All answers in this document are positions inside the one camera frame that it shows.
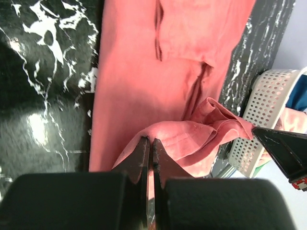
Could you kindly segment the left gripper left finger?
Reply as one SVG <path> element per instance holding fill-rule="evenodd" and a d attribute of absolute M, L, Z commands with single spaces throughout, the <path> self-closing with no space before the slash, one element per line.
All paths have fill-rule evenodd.
<path fill-rule="evenodd" d="M 146 230 L 148 207 L 150 141 L 142 137 L 133 152 L 113 171 L 123 173 L 120 230 Z"/>

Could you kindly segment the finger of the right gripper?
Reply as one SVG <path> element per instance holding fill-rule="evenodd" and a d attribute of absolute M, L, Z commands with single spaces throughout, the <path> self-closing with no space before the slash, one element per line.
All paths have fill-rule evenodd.
<path fill-rule="evenodd" d="M 253 135 L 266 149 L 289 183 L 296 189 L 307 189 L 307 135 L 255 127 Z"/>

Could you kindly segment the red t-shirt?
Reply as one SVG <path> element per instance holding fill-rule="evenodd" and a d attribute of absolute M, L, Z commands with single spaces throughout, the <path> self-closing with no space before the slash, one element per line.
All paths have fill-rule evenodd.
<path fill-rule="evenodd" d="M 107 0 L 89 170 L 109 171 L 140 137 L 195 177 L 252 124 L 218 103 L 252 0 Z"/>

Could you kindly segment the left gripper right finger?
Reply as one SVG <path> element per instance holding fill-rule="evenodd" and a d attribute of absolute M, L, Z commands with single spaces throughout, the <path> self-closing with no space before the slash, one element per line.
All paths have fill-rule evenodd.
<path fill-rule="evenodd" d="M 191 178 L 192 176 L 168 155 L 161 140 L 157 138 L 153 141 L 153 172 L 155 227 L 157 230 L 168 230 L 170 217 L 166 182 L 173 178 Z"/>

